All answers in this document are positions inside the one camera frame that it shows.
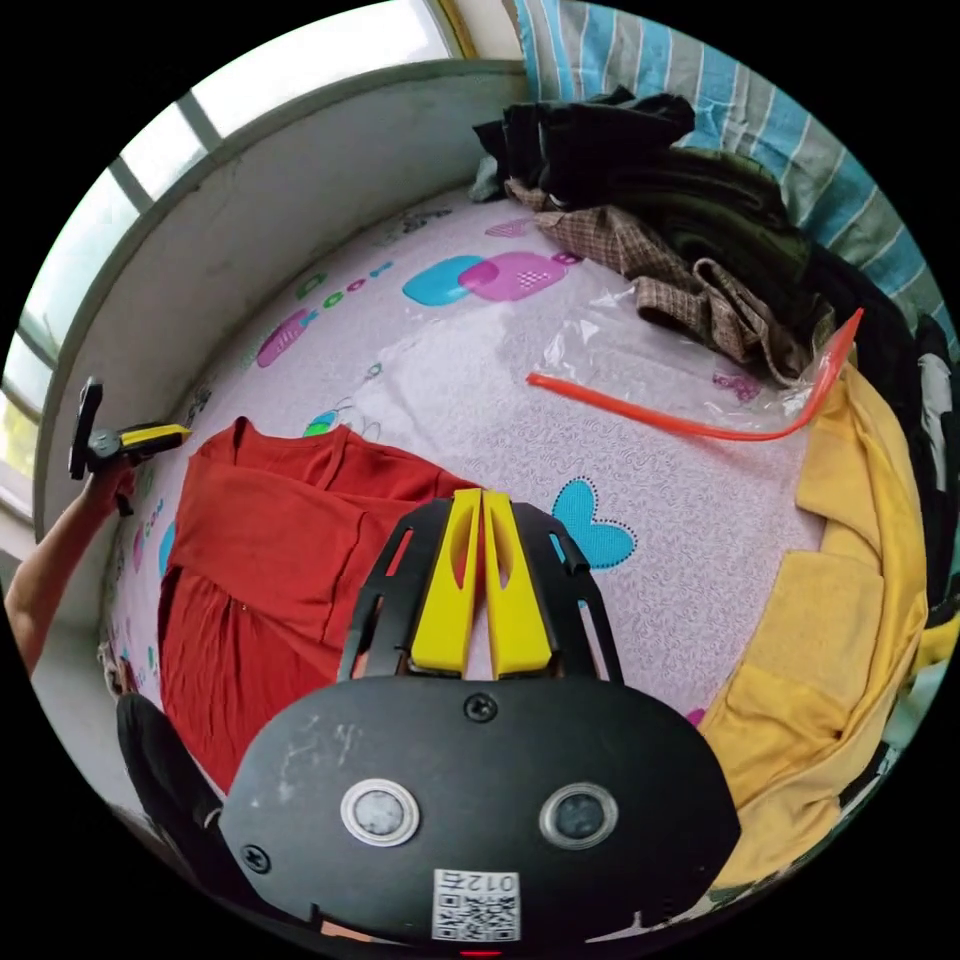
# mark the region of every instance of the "red clothing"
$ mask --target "red clothing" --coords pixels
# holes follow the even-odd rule
[[[161,694],[222,790],[264,724],[335,679],[400,518],[470,486],[346,427],[286,439],[241,418],[190,458],[160,588]]]

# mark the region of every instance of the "yellow towel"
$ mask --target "yellow towel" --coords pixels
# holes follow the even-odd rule
[[[783,560],[760,625],[700,730],[742,836],[715,886],[788,866],[837,823],[927,619],[916,482],[892,411],[851,366],[810,428],[797,506],[826,518],[817,553]]]
[[[920,646],[910,670],[913,679],[921,670],[935,663],[949,660],[957,646],[960,634],[960,613],[939,627],[928,627],[920,636]]]

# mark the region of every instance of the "hand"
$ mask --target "hand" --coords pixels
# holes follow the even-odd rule
[[[98,473],[91,474],[80,497],[83,508],[95,515],[101,522],[117,508],[117,495],[133,495],[135,487],[133,467],[121,457],[104,467]]]

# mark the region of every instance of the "clothes pile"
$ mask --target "clothes pile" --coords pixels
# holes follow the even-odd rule
[[[862,311],[797,488],[797,506],[826,518],[820,552],[785,556],[699,724],[743,828],[716,881],[730,887],[829,835],[882,740],[909,739],[956,647],[960,376],[933,319],[915,318],[914,335],[863,272],[791,223],[762,165],[678,146],[693,129],[682,97],[622,86],[516,104],[474,128],[487,156],[470,196],[516,200],[564,250],[628,280],[641,320],[780,387]]]
[[[487,153],[472,198],[509,196],[571,253],[633,284],[638,315],[783,386],[857,309],[856,365],[900,423],[920,495],[928,599],[947,594],[957,529],[958,377],[930,318],[916,339],[856,267],[791,224],[759,163],[679,147],[694,129],[680,96],[612,93],[514,104],[474,128]]]

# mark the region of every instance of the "plastic bag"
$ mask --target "plastic bag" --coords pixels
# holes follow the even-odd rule
[[[778,440],[806,426],[846,364],[863,313],[784,388],[641,319],[633,296],[608,294],[567,317],[527,383],[663,430],[720,440]]]

